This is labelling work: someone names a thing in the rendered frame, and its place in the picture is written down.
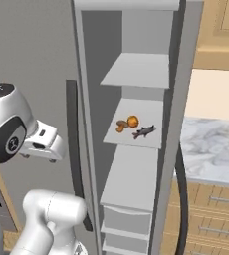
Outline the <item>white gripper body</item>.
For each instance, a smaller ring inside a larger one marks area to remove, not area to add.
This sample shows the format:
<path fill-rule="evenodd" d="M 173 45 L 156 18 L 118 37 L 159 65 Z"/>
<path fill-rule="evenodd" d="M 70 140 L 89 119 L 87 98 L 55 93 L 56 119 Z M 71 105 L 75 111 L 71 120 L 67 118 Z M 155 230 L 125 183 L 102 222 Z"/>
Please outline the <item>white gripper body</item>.
<path fill-rule="evenodd" d="M 46 159 L 62 160 L 66 154 L 66 147 L 56 133 L 45 132 L 43 136 L 36 134 L 27 138 L 19 152 Z"/>

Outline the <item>brown mushroom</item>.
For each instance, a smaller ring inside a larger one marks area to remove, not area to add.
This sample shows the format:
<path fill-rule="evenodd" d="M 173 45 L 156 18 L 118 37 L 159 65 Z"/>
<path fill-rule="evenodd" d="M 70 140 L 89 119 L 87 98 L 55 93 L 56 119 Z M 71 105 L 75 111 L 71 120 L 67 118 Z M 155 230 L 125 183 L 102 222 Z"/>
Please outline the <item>brown mushroom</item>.
<path fill-rule="evenodd" d="M 115 129 L 117 132 L 123 132 L 125 128 L 128 128 L 128 123 L 126 121 L 117 121 L 117 128 Z"/>

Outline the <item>grey freezer shelf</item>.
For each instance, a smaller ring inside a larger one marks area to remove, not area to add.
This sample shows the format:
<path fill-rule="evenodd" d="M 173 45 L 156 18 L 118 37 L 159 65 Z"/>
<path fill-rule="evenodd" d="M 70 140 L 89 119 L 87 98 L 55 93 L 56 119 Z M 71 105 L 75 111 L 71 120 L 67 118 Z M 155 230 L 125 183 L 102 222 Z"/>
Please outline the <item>grey freezer shelf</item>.
<path fill-rule="evenodd" d="M 101 84 L 167 89 L 169 57 L 162 54 L 121 53 Z"/>
<path fill-rule="evenodd" d="M 102 194 L 102 205 L 153 210 L 158 151 L 119 145 Z"/>
<path fill-rule="evenodd" d="M 139 125 L 136 128 L 128 127 L 123 132 L 117 132 L 117 121 L 126 121 L 129 116 L 136 116 Z M 110 127 L 104 138 L 105 143 L 134 145 L 151 148 L 161 148 L 162 143 L 163 102 L 152 100 L 137 100 L 122 98 L 114 113 Z M 133 133 L 141 128 L 154 126 L 155 130 L 147 136 L 133 138 Z"/>

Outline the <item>orange peach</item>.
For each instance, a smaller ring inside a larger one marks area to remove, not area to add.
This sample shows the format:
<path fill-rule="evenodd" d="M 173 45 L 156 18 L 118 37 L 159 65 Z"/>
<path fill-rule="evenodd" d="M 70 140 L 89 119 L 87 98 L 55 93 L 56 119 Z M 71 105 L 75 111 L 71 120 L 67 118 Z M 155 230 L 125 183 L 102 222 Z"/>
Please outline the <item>orange peach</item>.
<path fill-rule="evenodd" d="M 127 124 L 130 128 L 136 128 L 139 125 L 139 119 L 137 116 L 129 116 L 127 118 Z"/>

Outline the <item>dark grey fish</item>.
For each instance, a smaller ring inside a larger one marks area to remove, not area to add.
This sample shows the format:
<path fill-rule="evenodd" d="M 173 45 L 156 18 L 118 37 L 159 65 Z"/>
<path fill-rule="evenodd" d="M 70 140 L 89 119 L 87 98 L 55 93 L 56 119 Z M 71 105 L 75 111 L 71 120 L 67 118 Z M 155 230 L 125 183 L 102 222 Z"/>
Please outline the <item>dark grey fish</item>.
<path fill-rule="evenodd" d="M 132 135 L 134 139 L 137 139 L 139 136 L 146 137 L 149 133 L 154 132 L 155 130 L 156 130 L 155 126 L 142 127 L 141 129 L 134 132 Z"/>

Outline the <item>grey freezer drawer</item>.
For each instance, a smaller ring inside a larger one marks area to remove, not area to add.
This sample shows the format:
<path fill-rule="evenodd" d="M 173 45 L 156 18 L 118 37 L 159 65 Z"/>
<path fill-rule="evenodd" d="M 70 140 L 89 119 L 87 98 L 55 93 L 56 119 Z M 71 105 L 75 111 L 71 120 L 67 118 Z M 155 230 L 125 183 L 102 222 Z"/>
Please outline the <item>grey freezer drawer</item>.
<path fill-rule="evenodd" d="M 118 207 L 104 207 L 104 225 L 106 228 L 148 235 L 151 214 L 148 212 L 122 209 Z"/>
<path fill-rule="evenodd" d="M 103 248 L 122 255 L 147 255 L 148 241 L 132 236 L 106 232 Z"/>

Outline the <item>grey freezer door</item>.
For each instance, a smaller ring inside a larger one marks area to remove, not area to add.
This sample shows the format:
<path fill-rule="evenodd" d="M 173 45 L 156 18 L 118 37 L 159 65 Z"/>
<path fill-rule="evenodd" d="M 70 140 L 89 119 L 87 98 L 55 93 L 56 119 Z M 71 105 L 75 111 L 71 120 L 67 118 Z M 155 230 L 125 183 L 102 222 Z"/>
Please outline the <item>grey freezer door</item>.
<path fill-rule="evenodd" d="M 0 0 L 0 83 L 15 85 L 33 116 L 67 137 L 66 81 L 78 77 L 71 0 Z M 16 227 L 31 189 L 74 191 L 70 160 L 14 156 L 0 164 Z"/>

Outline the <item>grey fridge freezer cabinet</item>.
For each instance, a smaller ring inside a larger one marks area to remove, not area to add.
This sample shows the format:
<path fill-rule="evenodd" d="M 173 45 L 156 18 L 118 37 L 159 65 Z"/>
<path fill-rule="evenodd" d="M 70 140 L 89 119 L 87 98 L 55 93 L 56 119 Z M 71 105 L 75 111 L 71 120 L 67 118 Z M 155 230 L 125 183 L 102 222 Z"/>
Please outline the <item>grey fridge freezer cabinet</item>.
<path fill-rule="evenodd" d="M 160 255 L 171 187 L 175 172 L 203 0 L 72 0 L 77 64 L 89 168 L 88 201 L 97 242 L 97 255 L 106 251 L 105 233 L 114 232 L 148 241 L 147 255 Z M 169 57 L 169 87 L 108 86 L 101 81 L 121 53 L 162 54 Z M 105 143 L 122 98 L 163 102 L 162 143 L 158 151 L 153 210 L 102 205 L 101 198 L 122 144 Z M 106 228 L 104 207 L 151 214 L 148 235 Z"/>

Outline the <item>light wood drawer front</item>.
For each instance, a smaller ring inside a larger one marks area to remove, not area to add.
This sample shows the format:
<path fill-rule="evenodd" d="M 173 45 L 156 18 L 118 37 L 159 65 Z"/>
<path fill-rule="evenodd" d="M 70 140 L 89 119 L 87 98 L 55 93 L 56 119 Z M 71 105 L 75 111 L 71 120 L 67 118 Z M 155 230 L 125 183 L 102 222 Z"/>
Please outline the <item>light wood drawer front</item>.
<path fill-rule="evenodd" d="M 188 236 L 189 237 L 202 237 L 202 238 L 206 238 L 207 240 L 215 239 L 218 241 L 229 242 L 229 235 L 219 234 L 216 232 L 210 232 L 205 230 L 199 230 L 198 226 L 229 231 L 229 219 L 214 217 L 214 216 L 203 216 L 199 214 L 192 214 L 189 216 L 189 221 L 188 221 Z"/>
<path fill-rule="evenodd" d="M 188 181 L 187 192 L 190 208 L 229 214 L 229 203 L 209 199 L 209 196 L 229 198 L 229 187 Z"/>

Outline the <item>light wood wall cupboard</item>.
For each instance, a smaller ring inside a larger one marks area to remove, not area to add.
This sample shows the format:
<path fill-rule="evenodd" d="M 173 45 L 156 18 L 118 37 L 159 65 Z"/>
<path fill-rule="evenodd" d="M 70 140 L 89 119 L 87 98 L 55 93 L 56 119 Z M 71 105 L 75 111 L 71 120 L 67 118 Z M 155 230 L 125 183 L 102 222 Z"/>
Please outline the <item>light wood wall cupboard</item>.
<path fill-rule="evenodd" d="M 229 71 L 229 0 L 204 0 L 194 68 Z"/>

